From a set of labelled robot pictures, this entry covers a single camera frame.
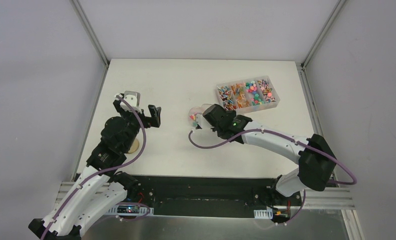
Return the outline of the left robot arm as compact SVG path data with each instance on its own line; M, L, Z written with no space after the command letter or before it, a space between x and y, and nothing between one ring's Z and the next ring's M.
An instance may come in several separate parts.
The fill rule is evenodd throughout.
M161 125L161 108L149 105L150 116L146 116L122 95L113 104L119 115L105 122L101 140L74 185L47 216L30 222L30 231L39 239L80 240L110 208L137 198L137 180L117 170L128 165L126 153L137 134Z

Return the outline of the clear plastic jar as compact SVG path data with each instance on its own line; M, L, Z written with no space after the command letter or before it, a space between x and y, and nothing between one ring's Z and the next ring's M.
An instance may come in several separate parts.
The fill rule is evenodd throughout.
M189 112L188 112L188 123L192 127L197 127L198 126L198 115L201 115L204 112L203 108L201 106L195 106L192 107Z

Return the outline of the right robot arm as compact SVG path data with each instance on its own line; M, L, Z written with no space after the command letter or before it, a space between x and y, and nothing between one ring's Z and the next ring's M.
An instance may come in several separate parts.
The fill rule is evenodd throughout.
M271 187L270 200L276 205L304 189L324 191L336 166L326 140L317 134L303 137L281 133L218 104L199 113L196 120L200 128L211 129L221 139L261 147L297 165L290 173L280 175Z

